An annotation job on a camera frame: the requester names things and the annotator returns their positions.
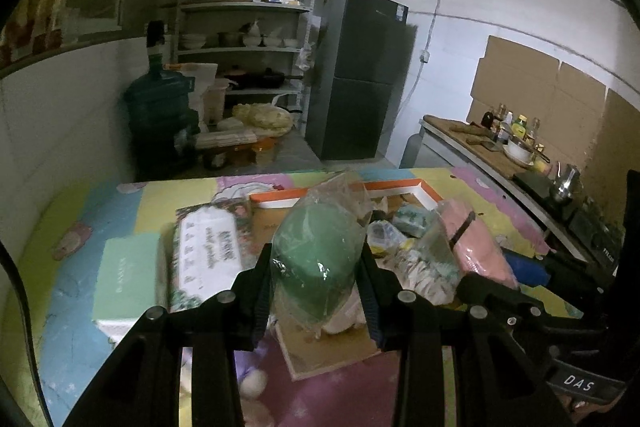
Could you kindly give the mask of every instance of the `shelf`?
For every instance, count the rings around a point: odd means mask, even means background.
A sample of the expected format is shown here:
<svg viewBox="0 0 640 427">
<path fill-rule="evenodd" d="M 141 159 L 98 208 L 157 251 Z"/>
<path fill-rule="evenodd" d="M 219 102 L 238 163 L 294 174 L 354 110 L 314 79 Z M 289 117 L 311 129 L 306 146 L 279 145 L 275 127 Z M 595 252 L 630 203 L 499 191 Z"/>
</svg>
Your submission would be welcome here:
<svg viewBox="0 0 640 427">
<path fill-rule="evenodd" d="M 283 12 L 304 13 L 310 12 L 307 6 L 294 6 L 289 4 L 278 4 L 274 2 L 234 2 L 234 1 L 196 1 L 185 3 L 180 6 L 184 12 L 204 12 L 225 9 L 235 10 L 281 10 Z"/>
<path fill-rule="evenodd" d="M 277 89 L 260 89 L 257 88 L 249 88 L 249 89 L 234 89 L 225 91 L 225 96 L 240 96 L 242 94 L 299 94 L 300 90 L 295 89 L 290 86 L 282 86 Z"/>
<path fill-rule="evenodd" d="M 200 48 L 198 50 L 181 50 L 178 55 L 197 55 L 203 53 L 236 53 L 236 52 L 280 52 L 299 53 L 299 48 L 260 48 L 258 46 L 246 46 L 242 48 Z"/>
</svg>

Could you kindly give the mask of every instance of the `cabinet door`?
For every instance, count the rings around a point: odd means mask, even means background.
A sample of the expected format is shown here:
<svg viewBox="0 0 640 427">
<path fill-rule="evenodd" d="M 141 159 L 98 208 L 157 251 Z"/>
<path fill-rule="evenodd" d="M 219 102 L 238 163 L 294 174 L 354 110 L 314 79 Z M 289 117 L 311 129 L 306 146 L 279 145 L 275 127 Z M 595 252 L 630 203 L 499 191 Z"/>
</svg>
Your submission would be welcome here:
<svg viewBox="0 0 640 427">
<path fill-rule="evenodd" d="M 391 90 L 384 84 L 335 78 L 320 159 L 375 157 Z"/>
</svg>

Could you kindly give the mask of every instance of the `cardboard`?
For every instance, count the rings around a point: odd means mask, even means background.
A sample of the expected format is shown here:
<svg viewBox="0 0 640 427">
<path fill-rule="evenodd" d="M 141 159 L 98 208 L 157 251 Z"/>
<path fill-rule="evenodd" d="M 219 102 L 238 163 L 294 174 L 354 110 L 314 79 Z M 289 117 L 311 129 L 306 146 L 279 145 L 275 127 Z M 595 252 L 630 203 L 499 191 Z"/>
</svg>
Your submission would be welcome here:
<svg viewBox="0 0 640 427">
<path fill-rule="evenodd" d="M 605 219 L 619 225 L 626 204 L 626 173 L 640 171 L 639 128 L 640 112 L 609 89 L 600 131 L 581 179 Z"/>
<path fill-rule="evenodd" d="M 552 83 L 555 83 L 560 67 L 560 61 L 555 57 L 493 35 L 489 36 L 484 56 Z"/>
<path fill-rule="evenodd" d="M 558 88 L 588 106 L 598 119 L 601 117 L 607 91 L 604 84 L 564 62 L 558 71 Z"/>
<path fill-rule="evenodd" d="M 514 117 L 540 118 L 538 138 L 546 156 L 563 166 L 576 165 L 583 195 L 595 199 L 607 220 L 622 223 L 626 172 L 640 170 L 640 112 L 630 103 L 556 58 L 494 36 L 478 62 L 471 96 L 469 122 L 481 120 L 487 108 L 499 103 Z M 494 159 L 480 146 L 467 148 L 487 162 Z"/>
<path fill-rule="evenodd" d="M 491 107 L 486 105 L 485 103 L 479 102 L 478 100 L 474 100 L 471 102 L 471 107 L 469 108 L 469 114 L 466 115 L 466 121 L 468 123 L 475 122 L 480 125 L 482 121 L 482 117 L 484 114 L 491 110 Z"/>
<path fill-rule="evenodd" d="M 578 168 L 583 168 L 591 154 L 600 116 L 574 96 L 556 89 L 546 116 L 545 126 L 540 126 L 540 141 L 553 145 L 570 158 Z"/>
<path fill-rule="evenodd" d="M 490 36 L 478 62 L 467 120 L 476 118 L 479 103 L 505 103 L 514 118 L 540 118 L 538 138 L 549 158 L 583 168 L 600 127 L 605 90 L 588 74 L 556 58 Z"/>
</svg>

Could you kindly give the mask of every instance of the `dark green refrigerator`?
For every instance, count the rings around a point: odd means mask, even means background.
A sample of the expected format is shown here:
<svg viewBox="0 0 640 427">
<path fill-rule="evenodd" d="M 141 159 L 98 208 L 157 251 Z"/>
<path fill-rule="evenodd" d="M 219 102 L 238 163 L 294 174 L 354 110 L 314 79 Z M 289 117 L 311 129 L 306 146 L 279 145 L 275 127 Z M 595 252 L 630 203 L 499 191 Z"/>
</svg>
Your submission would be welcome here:
<svg viewBox="0 0 640 427">
<path fill-rule="evenodd" d="M 328 0 L 318 38 L 305 139 L 321 160 L 376 155 L 394 86 L 402 81 L 407 7 Z"/>
</svg>

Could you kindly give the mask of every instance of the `white tiled wall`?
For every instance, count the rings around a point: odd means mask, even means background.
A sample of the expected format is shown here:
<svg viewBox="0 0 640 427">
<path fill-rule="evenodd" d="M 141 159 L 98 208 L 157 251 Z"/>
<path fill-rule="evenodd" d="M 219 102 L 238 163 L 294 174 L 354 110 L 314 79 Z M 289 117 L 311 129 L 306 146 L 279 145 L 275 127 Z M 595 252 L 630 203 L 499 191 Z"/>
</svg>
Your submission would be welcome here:
<svg viewBox="0 0 640 427">
<path fill-rule="evenodd" d="M 49 201 L 78 181 L 133 178 L 124 89 L 145 39 L 66 52 L 0 80 L 0 239 L 18 259 Z M 0 314 L 7 283 L 0 273 Z"/>
</svg>

